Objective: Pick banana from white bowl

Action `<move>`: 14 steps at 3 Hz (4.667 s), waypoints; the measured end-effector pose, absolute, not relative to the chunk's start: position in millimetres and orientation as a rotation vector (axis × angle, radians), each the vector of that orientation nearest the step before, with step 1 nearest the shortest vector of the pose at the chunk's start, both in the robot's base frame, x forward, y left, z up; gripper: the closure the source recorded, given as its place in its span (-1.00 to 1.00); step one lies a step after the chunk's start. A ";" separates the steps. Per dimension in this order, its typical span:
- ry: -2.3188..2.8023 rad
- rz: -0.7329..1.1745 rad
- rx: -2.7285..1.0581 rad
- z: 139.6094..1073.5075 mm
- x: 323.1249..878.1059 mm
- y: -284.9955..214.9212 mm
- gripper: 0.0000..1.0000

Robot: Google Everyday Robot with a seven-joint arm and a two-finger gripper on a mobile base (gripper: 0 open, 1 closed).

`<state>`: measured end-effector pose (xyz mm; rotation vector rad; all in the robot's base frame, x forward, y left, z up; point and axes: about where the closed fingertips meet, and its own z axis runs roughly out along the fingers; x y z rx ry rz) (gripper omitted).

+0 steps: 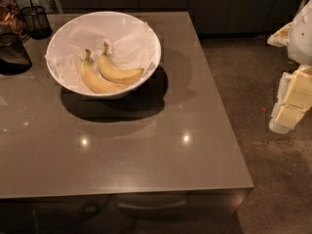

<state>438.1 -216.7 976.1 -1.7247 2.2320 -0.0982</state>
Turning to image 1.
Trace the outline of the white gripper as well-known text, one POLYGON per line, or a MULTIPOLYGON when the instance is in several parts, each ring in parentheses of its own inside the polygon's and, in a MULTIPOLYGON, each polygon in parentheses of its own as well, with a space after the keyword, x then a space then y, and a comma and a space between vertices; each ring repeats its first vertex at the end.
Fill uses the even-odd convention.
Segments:
POLYGON ((301 65, 293 74, 284 72, 279 83, 269 129, 287 134, 312 107, 312 0, 268 39, 274 47, 287 47, 288 57, 301 65))

